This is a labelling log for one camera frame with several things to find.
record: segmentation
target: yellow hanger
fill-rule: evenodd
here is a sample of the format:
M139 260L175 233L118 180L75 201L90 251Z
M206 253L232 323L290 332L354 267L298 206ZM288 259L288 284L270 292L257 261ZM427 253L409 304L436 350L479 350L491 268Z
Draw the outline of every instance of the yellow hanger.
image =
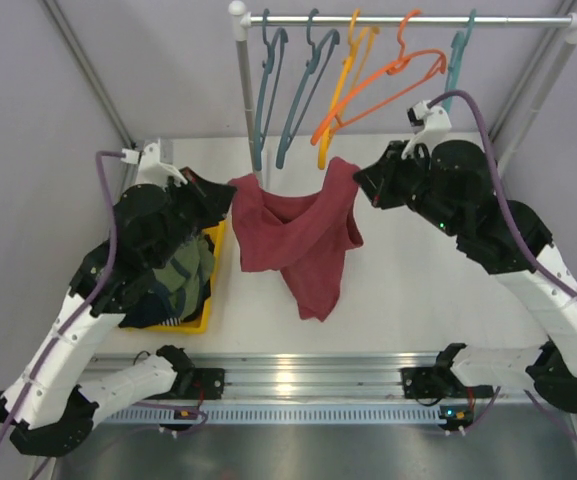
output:
M350 90L355 88L357 82L359 81L359 77L361 72L364 69L364 65L368 56L370 55L370 51L372 50L373 42L375 41L375 37L379 33L379 27L364 27L359 32L359 35L356 39L353 39L353 33L355 31L355 22L357 17L359 16L359 9L355 10L352 14L352 19L350 20L350 26L348 27L348 47L349 53L348 56L343 60L342 65L343 68L341 70L341 75L339 76L339 80L337 80L337 86L335 87L335 93L332 96L332 101L330 102L330 111L335 108L337 102L339 101L339 97L341 97L341 92L344 89L344 84L346 83L346 78L348 74L352 70L353 66L355 65L355 60L357 59L357 54L359 53L359 47L361 46L361 42L364 41L364 38L368 38L368 43L366 44L366 50L364 51L364 56L361 59L361 63L359 64L359 68L355 72L355 76L352 79L352 83L350 84ZM339 109L337 114L335 115L335 121L337 122L337 126L342 123L342 115L344 114L344 110L346 107ZM330 125L324 131L321 137L321 143L319 144L319 157L317 161L317 166L320 170L326 168L326 155L328 154L328 148L332 143L332 139L335 136L335 132L338 128L331 128Z

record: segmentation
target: metal floor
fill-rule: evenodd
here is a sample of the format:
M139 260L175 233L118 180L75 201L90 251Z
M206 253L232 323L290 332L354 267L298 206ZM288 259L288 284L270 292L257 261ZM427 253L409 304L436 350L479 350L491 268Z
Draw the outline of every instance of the metal floor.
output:
M100 455L134 428L100 426L53 480L577 480L577 446L525 404L495 406L465 438L404 425L207 426L177 440L140 431Z

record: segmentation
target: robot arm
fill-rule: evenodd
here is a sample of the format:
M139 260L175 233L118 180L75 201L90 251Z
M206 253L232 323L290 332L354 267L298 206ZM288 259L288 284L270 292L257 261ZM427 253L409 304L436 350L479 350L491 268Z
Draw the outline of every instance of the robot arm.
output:
M219 223L230 208L234 187L162 164L161 153L158 144L148 145L141 158L125 153L139 162L146 183L130 187L113 207L116 245L103 242L85 256L39 350L0 392L0 422L12 420L11 441L22 454L63 456L108 416L153 395L179 398L195 377L183 349L165 346L131 368L78 384L101 342L149 290L152 269L162 268L179 245ZM114 266L104 275L113 248ZM65 322L72 323L64 328Z
M456 93L474 104L467 94ZM464 387L481 385L534 388L550 404L577 413L577 281L537 214L527 205L509 201L506 208L529 255L522 250L498 202L500 192L487 158L477 145L450 140L431 154L422 143L441 140L450 128L438 101L420 102L410 109L411 125L422 130L409 142L391 142L378 162L355 174L355 181L374 207L406 205L444 234L455 236L457 249L508 288L550 341L526 349L450 345L433 368L402 371L406 396L461 396Z

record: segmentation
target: white table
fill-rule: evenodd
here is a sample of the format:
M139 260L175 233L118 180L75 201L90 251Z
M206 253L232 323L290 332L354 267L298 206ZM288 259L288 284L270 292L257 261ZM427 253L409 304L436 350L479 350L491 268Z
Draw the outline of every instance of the white table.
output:
M404 135L339 135L331 154L365 167L389 141ZM453 138L478 141L475 134ZM268 144L277 144L269 138ZM266 189L287 196L321 188L324 172L309 138L295 139L283 170ZM245 138L174 141L174 163L216 182L251 171ZM373 209L361 190L355 217L364 246L347 253L342 292L324 323L302 321L279 272L242 273L239 246L228 228L213 291L213 313L203 335L115 330L99 354L182 346L208 354L374 354L437 352L451 342L486 347L543 343L545 333L494 278L456 250L448 238L406 208Z

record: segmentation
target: red shirt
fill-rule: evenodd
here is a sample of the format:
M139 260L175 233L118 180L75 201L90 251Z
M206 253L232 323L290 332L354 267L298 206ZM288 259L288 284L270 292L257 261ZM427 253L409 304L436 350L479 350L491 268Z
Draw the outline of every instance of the red shirt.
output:
M253 174L230 181L242 271L279 270L302 319L326 319L339 300L346 250L363 245L353 216L357 171L333 158L321 192L306 197L265 192Z

